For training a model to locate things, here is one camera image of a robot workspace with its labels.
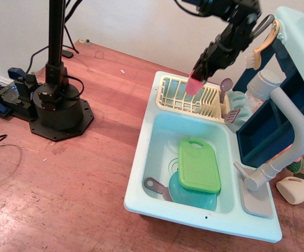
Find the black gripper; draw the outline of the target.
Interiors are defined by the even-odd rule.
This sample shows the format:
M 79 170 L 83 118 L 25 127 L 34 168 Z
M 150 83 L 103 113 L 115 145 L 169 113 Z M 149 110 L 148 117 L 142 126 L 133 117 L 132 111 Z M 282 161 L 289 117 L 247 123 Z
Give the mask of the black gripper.
M 226 69 L 234 63 L 236 58 L 236 43 L 232 42 L 229 45 L 223 45 L 221 41 L 210 43 L 196 62 L 191 78 L 206 83 L 216 71 Z

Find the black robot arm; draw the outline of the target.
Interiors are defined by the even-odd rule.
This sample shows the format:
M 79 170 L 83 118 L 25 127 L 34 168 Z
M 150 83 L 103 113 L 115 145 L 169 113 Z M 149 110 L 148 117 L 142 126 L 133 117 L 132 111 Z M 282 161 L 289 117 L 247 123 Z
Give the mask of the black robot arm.
M 200 55 L 187 83 L 203 84 L 217 70 L 232 65 L 240 52 L 254 39 L 253 28 L 261 15 L 259 1 L 186 1 L 196 7 L 197 13 L 176 5 L 196 17 L 216 16 L 228 25 Z

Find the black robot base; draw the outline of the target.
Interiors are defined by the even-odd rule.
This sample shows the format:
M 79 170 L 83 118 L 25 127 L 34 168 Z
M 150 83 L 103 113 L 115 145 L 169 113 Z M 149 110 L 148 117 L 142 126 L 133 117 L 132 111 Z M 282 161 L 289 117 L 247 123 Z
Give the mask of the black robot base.
M 49 2 L 48 61 L 45 82 L 33 94 L 37 118 L 29 126 L 33 134 L 62 141 L 82 135 L 94 119 L 87 100 L 69 80 L 77 80 L 67 73 L 62 61 L 65 24 L 65 1 Z

